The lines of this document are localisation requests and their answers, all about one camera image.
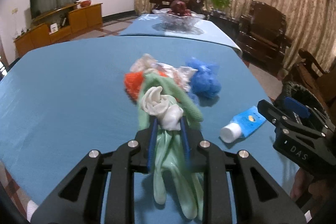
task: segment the chair armrest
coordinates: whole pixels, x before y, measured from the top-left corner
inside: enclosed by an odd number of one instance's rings
[[[244,33],[249,32],[251,16],[242,15],[239,19],[239,30]]]
[[[287,23],[286,23],[286,16],[283,14],[282,15],[282,23],[281,27],[279,29],[281,35],[285,35],[287,29]]]
[[[153,4],[162,4],[163,1],[171,3],[171,0],[149,0],[149,2]]]
[[[279,63],[282,63],[284,57],[285,57],[285,53],[286,53],[286,45],[284,43],[281,43],[280,44],[280,47],[278,48],[278,53],[277,53],[277,56],[276,56],[276,60],[279,62]]]
[[[285,44],[285,46],[289,48],[292,46],[292,40],[285,35],[282,38],[282,43]]]
[[[305,66],[307,67],[307,69],[311,69],[311,65],[314,64],[322,74],[328,73],[327,71],[324,71],[323,68],[321,68],[320,64],[316,61],[316,59],[313,57],[313,55],[311,55],[310,52],[299,49],[299,56],[306,60]]]
[[[198,14],[202,12],[202,8],[203,8],[202,0],[189,0],[189,1],[186,1],[185,3],[187,4],[187,7],[193,12],[196,12]]]

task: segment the red fruit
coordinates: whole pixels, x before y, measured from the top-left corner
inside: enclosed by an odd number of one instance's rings
[[[172,11],[174,13],[184,14],[185,10],[187,9],[187,6],[186,6],[186,4],[183,1],[174,0],[171,3],[170,8],[172,9]]]

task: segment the tiled floor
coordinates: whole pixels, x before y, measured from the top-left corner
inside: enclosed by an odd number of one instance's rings
[[[133,20],[136,18],[137,16],[130,16],[130,17],[122,18],[122,19],[105,22],[103,23],[103,26],[101,28],[97,28],[91,32],[87,32],[72,40],[95,38],[95,37],[109,37],[109,36],[118,35],[119,32],[126,29],[130,24],[132,24]]]
[[[94,38],[94,37],[110,37],[116,36],[122,30],[126,29],[132,22],[137,18],[137,16],[125,17],[118,20],[112,20],[105,22],[101,28],[97,28],[91,32],[85,33],[79,37],[76,37],[72,40],[79,40],[85,38]],[[245,65],[249,68],[254,77],[259,81],[260,85],[265,90],[268,97],[272,100],[276,99],[280,94],[282,89],[281,80],[270,75],[268,72],[262,70],[261,68],[249,63],[248,61],[243,60]]]

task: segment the wooden cabinet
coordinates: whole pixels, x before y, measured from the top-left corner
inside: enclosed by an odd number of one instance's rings
[[[85,8],[69,12],[69,22],[73,33],[87,28]]]
[[[88,27],[103,24],[101,17],[101,4],[91,5],[85,8]]]
[[[101,5],[102,3],[94,4],[69,12],[70,25],[60,28],[52,34],[49,34],[49,27],[46,23],[42,23],[29,30],[14,41],[19,56],[23,57],[23,55],[35,48],[48,46],[56,42],[69,41],[85,32],[90,32],[95,28],[101,27]]]
[[[71,34],[71,26],[65,26],[59,29],[57,32],[50,34],[51,43],[54,44],[57,41],[62,40],[62,38],[67,37]]]
[[[27,52],[34,49],[30,33],[26,33],[23,36],[19,37],[17,40],[14,41],[14,43],[20,57],[23,57],[23,55],[25,55]]]
[[[49,27],[43,23],[30,31],[31,42],[34,48],[41,48],[51,44]]]

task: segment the blue tablecloth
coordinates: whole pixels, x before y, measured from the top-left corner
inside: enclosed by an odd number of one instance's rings
[[[137,107],[123,79],[144,53],[175,67],[192,56],[218,63],[219,98],[200,105],[204,138],[230,152],[248,150],[289,191],[297,166],[272,148],[273,125],[266,122],[234,146],[218,137],[234,115],[268,100],[231,48],[172,37],[104,37],[33,50],[0,82],[0,160],[36,203],[90,150],[113,151],[134,138]],[[136,223],[188,222],[172,183],[162,208],[154,202],[150,175],[136,174],[134,181]]]
[[[157,15],[142,15],[125,30],[119,33],[125,35],[147,35],[160,37],[180,37],[194,40],[201,40],[216,44],[225,45],[241,57],[243,52],[221,29],[211,21],[201,20],[191,30],[172,30],[165,28],[161,19]]]

